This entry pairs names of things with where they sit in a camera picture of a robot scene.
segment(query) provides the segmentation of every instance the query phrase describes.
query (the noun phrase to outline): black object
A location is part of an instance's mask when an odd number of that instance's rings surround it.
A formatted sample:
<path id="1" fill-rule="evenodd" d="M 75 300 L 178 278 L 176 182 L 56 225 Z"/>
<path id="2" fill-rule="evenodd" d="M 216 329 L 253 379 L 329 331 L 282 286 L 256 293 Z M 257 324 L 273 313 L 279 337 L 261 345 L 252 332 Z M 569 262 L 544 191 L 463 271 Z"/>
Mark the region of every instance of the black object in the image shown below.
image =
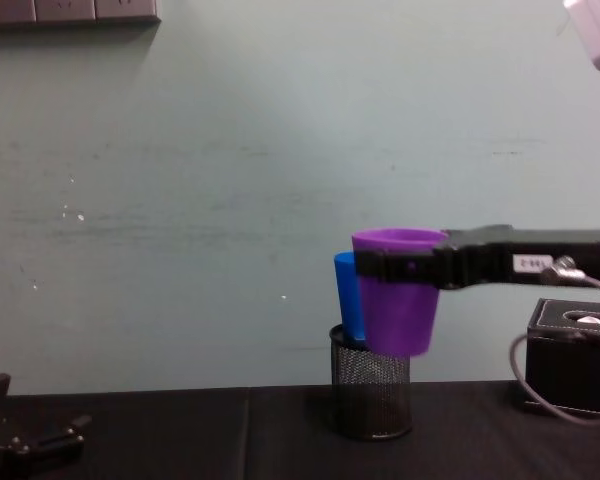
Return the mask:
<path id="1" fill-rule="evenodd" d="M 331 329 L 333 421 L 336 430 L 360 440 L 386 440 L 411 430 L 409 358 L 370 352 Z"/>
<path id="2" fill-rule="evenodd" d="M 0 374 L 0 479 L 28 478 L 79 458 L 91 418 L 77 417 L 65 428 L 29 435 L 3 410 L 10 381 L 9 375 Z"/>
<path id="3" fill-rule="evenodd" d="M 355 252 L 356 272 L 384 282 L 430 283 L 444 290 L 484 283 L 541 285 L 543 267 L 568 256 L 580 270 L 600 280 L 600 230 L 516 230 L 494 225 L 447 233 L 446 240 L 428 251 Z M 537 272 L 516 269 L 516 256 L 535 257 L 520 261 L 540 262 Z"/>
<path id="4" fill-rule="evenodd" d="M 525 379 L 548 402 L 569 413 L 600 415 L 600 325 L 577 323 L 600 319 L 600 303 L 546 300 L 527 329 Z M 544 412 L 535 401 L 523 405 Z"/>

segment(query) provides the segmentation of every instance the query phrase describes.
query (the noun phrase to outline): black tablecloth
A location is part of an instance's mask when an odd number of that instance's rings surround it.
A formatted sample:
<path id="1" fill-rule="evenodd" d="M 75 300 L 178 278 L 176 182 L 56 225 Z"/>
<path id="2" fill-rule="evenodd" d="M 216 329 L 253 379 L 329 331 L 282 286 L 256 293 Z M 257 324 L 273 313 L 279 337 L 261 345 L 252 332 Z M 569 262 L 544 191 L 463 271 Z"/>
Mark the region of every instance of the black tablecloth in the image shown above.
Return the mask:
<path id="1" fill-rule="evenodd" d="M 328 427 L 329 387 L 17 397 L 29 428 L 94 418 L 82 460 L 41 480 L 600 480 L 600 429 L 524 413 L 509 382 L 413 385 L 413 431 L 365 443 Z"/>

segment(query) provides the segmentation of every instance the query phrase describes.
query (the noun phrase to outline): black box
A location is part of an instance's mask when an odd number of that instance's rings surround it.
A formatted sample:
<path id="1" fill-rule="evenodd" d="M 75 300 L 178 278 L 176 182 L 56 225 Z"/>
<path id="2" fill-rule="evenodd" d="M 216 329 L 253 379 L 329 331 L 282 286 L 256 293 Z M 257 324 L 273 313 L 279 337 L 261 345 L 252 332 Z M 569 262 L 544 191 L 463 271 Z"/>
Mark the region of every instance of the black box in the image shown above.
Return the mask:
<path id="1" fill-rule="evenodd" d="M 542 299 L 527 333 L 526 380 L 553 405 L 571 413 L 600 414 L 600 303 Z M 540 406 L 529 398 L 524 405 Z"/>

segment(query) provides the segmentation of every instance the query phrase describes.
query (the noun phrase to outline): label sticker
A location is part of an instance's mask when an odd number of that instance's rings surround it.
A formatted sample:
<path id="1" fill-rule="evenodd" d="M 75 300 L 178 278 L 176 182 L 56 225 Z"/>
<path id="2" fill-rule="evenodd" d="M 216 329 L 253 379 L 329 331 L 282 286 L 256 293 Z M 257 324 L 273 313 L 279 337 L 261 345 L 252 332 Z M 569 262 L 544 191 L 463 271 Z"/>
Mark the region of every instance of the label sticker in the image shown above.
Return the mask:
<path id="1" fill-rule="evenodd" d="M 551 255 L 514 255 L 513 271 L 516 273 L 541 273 L 553 265 Z"/>

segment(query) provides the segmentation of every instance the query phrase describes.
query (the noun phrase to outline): black mesh cup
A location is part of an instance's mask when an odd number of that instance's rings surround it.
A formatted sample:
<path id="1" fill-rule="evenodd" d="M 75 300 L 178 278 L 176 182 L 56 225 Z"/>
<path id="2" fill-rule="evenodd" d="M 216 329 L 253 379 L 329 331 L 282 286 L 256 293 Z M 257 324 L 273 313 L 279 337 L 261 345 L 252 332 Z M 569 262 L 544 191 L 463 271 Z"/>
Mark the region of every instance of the black mesh cup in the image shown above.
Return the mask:
<path id="1" fill-rule="evenodd" d="M 359 440 L 387 440 L 411 430 L 409 358 L 370 352 L 331 329 L 333 420 L 338 433 Z"/>

